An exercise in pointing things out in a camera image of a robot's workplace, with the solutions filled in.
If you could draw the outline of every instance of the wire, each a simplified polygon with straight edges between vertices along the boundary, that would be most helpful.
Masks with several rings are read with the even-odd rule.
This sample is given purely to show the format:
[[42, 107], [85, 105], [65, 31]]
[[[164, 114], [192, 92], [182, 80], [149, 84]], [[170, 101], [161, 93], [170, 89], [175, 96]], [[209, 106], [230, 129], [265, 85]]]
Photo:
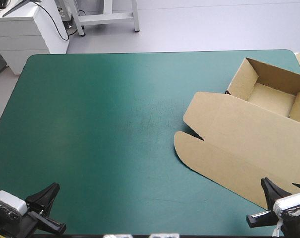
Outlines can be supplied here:
[[37, 6], [39, 6], [41, 9], [43, 9], [43, 10], [48, 14], [48, 16], [50, 16], [51, 20], [53, 21], [53, 23], [54, 23], [54, 25], [55, 25], [55, 27], [56, 27], [56, 30], [57, 30], [58, 34], [60, 35], [60, 37], [61, 37], [64, 41], [68, 41], [68, 40], [69, 40], [69, 37], [77, 32], [77, 30], [75, 30], [75, 31], [74, 31], [73, 33], [71, 33], [71, 34], [68, 34], [68, 33], [67, 33], [67, 39], [65, 39], [65, 38], [61, 35], [61, 33], [60, 33], [60, 31], [59, 31], [59, 29], [58, 29], [58, 27], [57, 27], [57, 25], [56, 25], [54, 19], [53, 19], [52, 16], [49, 14], [49, 12], [46, 11], [46, 9], [43, 8], [41, 5], [39, 5], [37, 2], [34, 2], [34, 1], [32, 1], [32, 0], [30, 0], [30, 1], [31, 1], [32, 3], [35, 3], [35, 4], [36, 4]]
[[65, 39], [65, 38], [61, 35], [59, 29], [58, 29], [57, 26], [56, 26], [56, 23], [55, 23], [54, 19], [53, 19], [52, 16], [49, 14], [49, 12], [46, 11], [46, 9], [43, 8], [41, 5], [39, 5], [37, 2], [34, 2], [34, 1], [32, 1], [32, 0], [30, 0], [30, 1], [31, 1], [32, 3], [34, 3], [34, 4], [36, 4], [37, 6], [39, 6], [41, 9], [43, 9], [43, 10], [48, 14], [48, 16], [50, 16], [50, 18], [51, 18], [51, 20], [53, 21], [53, 23], [54, 23], [54, 25], [55, 25], [55, 27], [56, 27], [56, 30], [57, 30], [58, 34], [60, 35], [60, 37], [61, 37], [64, 41], [68, 41], [68, 40], [69, 40], [69, 35], [67, 34], [67, 39]]

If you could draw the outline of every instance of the open cardboard box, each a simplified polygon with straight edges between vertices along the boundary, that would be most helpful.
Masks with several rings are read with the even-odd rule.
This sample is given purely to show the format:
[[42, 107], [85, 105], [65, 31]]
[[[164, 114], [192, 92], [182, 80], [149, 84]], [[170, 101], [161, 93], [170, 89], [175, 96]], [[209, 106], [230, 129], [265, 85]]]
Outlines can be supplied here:
[[175, 134], [191, 169], [263, 208], [261, 178], [300, 192], [300, 74], [244, 59], [227, 94], [196, 93], [183, 120], [203, 138]]

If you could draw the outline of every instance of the white object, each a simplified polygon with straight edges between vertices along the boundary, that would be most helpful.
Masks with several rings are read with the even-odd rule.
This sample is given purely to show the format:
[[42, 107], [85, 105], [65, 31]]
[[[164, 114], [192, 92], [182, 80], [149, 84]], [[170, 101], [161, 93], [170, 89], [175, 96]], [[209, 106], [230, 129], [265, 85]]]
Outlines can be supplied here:
[[280, 198], [275, 201], [273, 205], [273, 211], [279, 218], [279, 221], [277, 223], [277, 227], [273, 231], [272, 237], [279, 237], [280, 229], [283, 224], [283, 218], [282, 218], [283, 211], [299, 205], [300, 205], [300, 193], [287, 196], [284, 198]]
[[273, 205], [273, 211], [278, 218], [281, 218], [283, 211], [298, 205], [300, 205], [300, 193], [276, 200]]
[[[36, 54], [65, 54], [69, 41], [58, 34], [47, 13], [30, 2], [6, 17], [18, 0], [11, 0], [9, 6], [0, 12], [0, 54], [14, 74], [20, 74], [27, 59]], [[60, 33], [67, 38], [54, 0], [40, 3], [54, 19]]]
[[151, 234], [150, 238], [180, 238], [178, 233], [158, 233]]
[[12, 194], [1, 190], [0, 191], [0, 202], [10, 206], [11, 208], [15, 209], [17, 212], [23, 216], [27, 212], [26, 203]]
[[136, 0], [131, 0], [132, 12], [113, 13], [112, 3], [113, 0], [104, 0], [104, 14], [81, 16], [79, 14], [76, 0], [69, 0], [69, 6], [72, 16], [74, 18], [78, 33], [81, 36], [85, 36], [83, 26], [87, 25], [99, 25], [110, 24], [117, 22], [134, 21], [134, 30], [140, 31], [139, 28], [139, 16]]
[[104, 235], [103, 238], [133, 238], [133, 236], [131, 234], [108, 234]]

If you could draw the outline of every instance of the white table frame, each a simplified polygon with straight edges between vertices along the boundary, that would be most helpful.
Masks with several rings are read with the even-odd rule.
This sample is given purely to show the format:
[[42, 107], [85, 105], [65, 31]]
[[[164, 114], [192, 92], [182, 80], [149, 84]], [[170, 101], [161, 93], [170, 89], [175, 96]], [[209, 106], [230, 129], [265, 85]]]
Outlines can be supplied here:
[[78, 33], [81, 36], [86, 35], [83, 29], [84, 26], [110, 24], [110, 23], [118, 23], [118, 22], [129, 22], [129, 21], [134, 21], [135, 32], [140, 31], [137, 0], [131, 0], [132, 12], [121, 12], [121, 13], [113, 13], [113, 7], [112, 7], [113, 0], [104, 0], [103, 14], [87, 15], [87, 16], [80, 15], [76, 0], [69, 0], [68, 2]]

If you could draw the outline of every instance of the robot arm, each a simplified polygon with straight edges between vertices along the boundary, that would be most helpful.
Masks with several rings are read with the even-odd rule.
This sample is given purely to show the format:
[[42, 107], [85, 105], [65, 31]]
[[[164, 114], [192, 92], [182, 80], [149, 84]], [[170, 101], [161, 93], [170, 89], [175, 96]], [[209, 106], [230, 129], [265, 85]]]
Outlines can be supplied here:
[[37, 229], [62, 235], [66, 225], [49, 217], [59, 190], [59, 184], [52, 183], [44, 190], [28, 196], [24, 201], [8, 192], [0, 191], [0, 235], [28, 238]]

